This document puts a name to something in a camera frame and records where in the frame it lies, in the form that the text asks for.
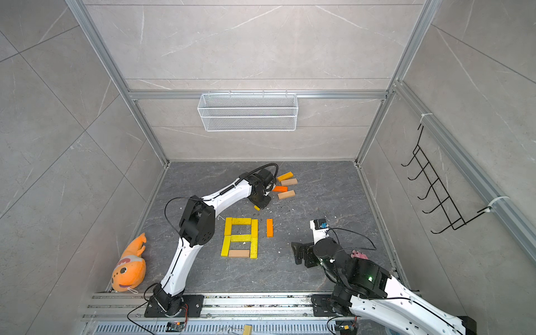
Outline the orange block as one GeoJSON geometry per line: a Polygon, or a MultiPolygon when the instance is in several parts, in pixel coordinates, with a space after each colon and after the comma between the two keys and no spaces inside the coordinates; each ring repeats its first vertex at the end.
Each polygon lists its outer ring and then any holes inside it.
{"type": "Polygon", "coordinates": [[[273,192],[277,192],[277,193],[288,192],[288,187],[287,186],[275,186],[273,189],[273,192]]]}
{"type": "Polygon", "coordinates": [[[274,236],[274,220],[268,219],[266,222],[267,227],[267,237],[272,238],[274,236]]]}

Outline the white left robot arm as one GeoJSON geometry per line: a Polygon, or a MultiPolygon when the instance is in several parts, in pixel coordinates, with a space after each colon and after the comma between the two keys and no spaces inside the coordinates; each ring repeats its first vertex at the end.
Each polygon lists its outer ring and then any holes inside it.
{"type": "Polygon", "coordinates": [[[175,317],[186,310],[183,300],[186,280],[202,246],[214,236],[216,217],[245,198],[261,209],[266,208],[271,201],[269,193],[276,186],[278,172],[278,164],[268,163],[241,174],[215,193],[187,198],[179,221],[177,250],[166,275],[154,286],[145,311],[146,317],[175,317]]]}

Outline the lime yellow block short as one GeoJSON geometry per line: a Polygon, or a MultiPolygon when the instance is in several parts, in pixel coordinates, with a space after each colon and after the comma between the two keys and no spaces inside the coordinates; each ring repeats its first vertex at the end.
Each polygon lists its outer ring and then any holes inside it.
{"type": "Polygon", "coordinates": [[[258,239],[258,219],[251,221],[251,238],[258,239]]]}

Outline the light wooden block front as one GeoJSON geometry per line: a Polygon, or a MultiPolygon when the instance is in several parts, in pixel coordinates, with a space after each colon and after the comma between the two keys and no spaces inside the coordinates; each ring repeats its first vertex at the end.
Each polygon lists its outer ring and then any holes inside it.
{"type": "Polygon", "coordinates": [[[283,199],[287,199],[287,198],[292,198],[292,197],[295,197],[295,196],[296,196],[296,193],[295,193],[293,190],[278,193],[278,198],[279,198],[279,200],[283,200],[283,199]]]}

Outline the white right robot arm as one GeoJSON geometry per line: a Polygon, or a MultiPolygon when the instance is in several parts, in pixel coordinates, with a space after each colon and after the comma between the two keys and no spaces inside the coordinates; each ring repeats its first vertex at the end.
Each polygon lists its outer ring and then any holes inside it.
{"type": "Polygon", "coordinates": [[[329,295],[313,295],[314,315],[372,320],[389,334],[476,334],[477,323],[428,303],[369,259],[355,257],[332,238],[293,242],[295,262],[319,266],[334,283],[329,295]]]}

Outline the lime yellow block long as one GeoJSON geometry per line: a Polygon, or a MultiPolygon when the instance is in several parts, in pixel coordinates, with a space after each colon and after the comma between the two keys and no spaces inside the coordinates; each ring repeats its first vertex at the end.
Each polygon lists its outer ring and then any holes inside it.
{"type": "Polygon", "coordinates": [[[251,241],[251,235],[249,234],[236,234],[230,236],[230,241],[232,243],[237,242],[250,242],[251,241]]]}

